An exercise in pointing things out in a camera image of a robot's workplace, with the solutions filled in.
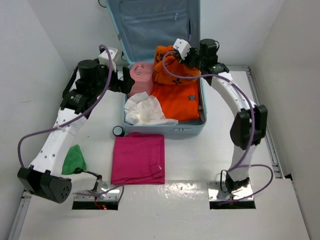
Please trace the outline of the pink cosmetic case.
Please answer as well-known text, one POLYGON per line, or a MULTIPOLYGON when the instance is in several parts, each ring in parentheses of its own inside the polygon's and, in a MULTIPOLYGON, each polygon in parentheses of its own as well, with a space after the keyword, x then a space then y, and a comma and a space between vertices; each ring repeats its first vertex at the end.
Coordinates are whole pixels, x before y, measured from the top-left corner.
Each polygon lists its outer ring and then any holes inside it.
POLYGON ((148 95, 151 94, 153 88, 153 71, 154 64, 151 62, 136 62, 130 69, 130 75, 135 80, 135 83, 128 94, 130 97, 138 94, 146 92, 148 95), (137 75, 134 73, 134 69, 137 65, 144 64, 144 68, 141 69, 141 75, 137 75))

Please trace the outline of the magenta cloth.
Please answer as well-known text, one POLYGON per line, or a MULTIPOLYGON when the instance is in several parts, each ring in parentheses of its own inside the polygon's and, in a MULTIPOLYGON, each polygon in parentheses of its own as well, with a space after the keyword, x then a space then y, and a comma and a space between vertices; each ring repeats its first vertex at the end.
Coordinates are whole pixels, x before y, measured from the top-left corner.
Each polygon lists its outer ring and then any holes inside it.
POLYGON ((163 185, 165 137, 137 132, 117 136, 110 181, 113 185, 163 185))

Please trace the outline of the white cloth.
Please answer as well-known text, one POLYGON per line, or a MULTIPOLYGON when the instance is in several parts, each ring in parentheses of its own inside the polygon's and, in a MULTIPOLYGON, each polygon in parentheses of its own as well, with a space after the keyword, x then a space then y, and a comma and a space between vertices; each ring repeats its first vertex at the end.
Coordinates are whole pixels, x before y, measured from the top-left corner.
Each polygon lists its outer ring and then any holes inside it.
POLYGON ((160 102, 146 92, 136 93, 124 104, 124 120, 133 126, 175 126, 177 119, 166 118, 160 102))

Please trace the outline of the orange garment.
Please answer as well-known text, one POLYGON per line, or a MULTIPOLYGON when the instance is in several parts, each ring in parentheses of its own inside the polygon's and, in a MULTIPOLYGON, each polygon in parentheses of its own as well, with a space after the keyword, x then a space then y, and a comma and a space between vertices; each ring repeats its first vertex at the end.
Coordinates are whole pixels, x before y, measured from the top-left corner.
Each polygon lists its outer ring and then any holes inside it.
POLYGON ((200 118, 197 82, 188 85, 154 83, 151 95, 157 98, 167 119, 186 122, 200 118))

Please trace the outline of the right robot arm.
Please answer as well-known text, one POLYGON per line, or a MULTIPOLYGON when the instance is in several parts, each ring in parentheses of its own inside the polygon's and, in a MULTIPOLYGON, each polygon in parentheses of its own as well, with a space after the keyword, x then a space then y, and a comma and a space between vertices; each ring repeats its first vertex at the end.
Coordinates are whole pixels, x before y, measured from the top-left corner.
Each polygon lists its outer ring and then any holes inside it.
POLYGON ((219 43, 203 39, 199 48, 184 39, 158 46, 153 63, 137 62, 132 78, 151 81, 151 90, 134 88, 124 104, 124 121, 131 126, 177 126, 201 119, 201 79, 215 89, 230 108, 234 120, 230 138, 234 144, 232 162, 222 189, 231 193, 249 184, 252 154, 266 135, 268 110, 250 100, 228 78, 229 69, 218 61, 219 43))

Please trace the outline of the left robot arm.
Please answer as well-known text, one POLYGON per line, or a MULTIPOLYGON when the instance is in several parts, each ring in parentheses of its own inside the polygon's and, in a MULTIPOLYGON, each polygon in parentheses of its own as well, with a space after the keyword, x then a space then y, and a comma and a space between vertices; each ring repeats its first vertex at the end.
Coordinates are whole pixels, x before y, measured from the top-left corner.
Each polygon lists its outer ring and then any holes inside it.
POLYGON ((120 92, 123 81, 117 70, 97 59, 82 60, 62 93, 57 118, 50 129, 39 131, 48 137, 29 166, 22 165, 17 177, 31 195, 63 203, 69 195, 99 198, 102 176, 76 167, 70 174, 63 166, 79 130, 106 91, 120 92))

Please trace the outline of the orange monogram towel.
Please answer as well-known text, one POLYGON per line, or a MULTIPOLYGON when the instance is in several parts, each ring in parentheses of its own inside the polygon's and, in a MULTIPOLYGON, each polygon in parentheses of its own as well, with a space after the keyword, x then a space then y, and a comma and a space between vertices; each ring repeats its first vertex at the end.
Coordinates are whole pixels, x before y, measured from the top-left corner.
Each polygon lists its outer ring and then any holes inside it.
MULTIPOLYGON (((189 85, 198 80, 198 78, 193 79, 184 79, 174 77, 164 69, 163 67, 163 57, 167 52, 173 51, 174 48, 172 45, 170 46, 161 46, 159 45, 155 50, 154 56, 154 69, 153 69, 153 82, 163 85, 189 85)), ((189 68, 185 64, 179 62, 178 59, 174 56, 173 53, 170 53, 165 58, 165 66, 167 70, 177 76, 181 77, 194 77, 199 76, 200 71, 197 68, 189 68)))

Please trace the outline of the light blue suitcase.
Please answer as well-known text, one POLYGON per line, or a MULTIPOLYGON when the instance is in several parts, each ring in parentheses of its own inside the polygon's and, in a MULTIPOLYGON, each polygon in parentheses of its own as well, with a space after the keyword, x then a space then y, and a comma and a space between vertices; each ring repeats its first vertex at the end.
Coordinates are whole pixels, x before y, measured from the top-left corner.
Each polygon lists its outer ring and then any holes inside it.
MULTIPOLYGON (((135 62, 153 63, 156 47, 183 39, 193 48, 200 43, 200 0, 103 0, 131 68, 135 62)), ((122 126, 127 133, 198 135, 207 121, 204 81, 198 80, 200 118, 177 125, 131 125, 125 121, 124 95, 122 126)))

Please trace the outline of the green cloth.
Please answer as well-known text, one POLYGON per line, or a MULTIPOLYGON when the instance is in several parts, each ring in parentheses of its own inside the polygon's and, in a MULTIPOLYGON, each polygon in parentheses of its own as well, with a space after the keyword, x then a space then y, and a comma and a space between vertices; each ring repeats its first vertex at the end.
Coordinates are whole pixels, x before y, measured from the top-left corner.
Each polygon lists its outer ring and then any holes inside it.
POLYGON ((78 144, 69 148, 62 166, 62 175, 78 174, 87 170, 87 164, 78 144))

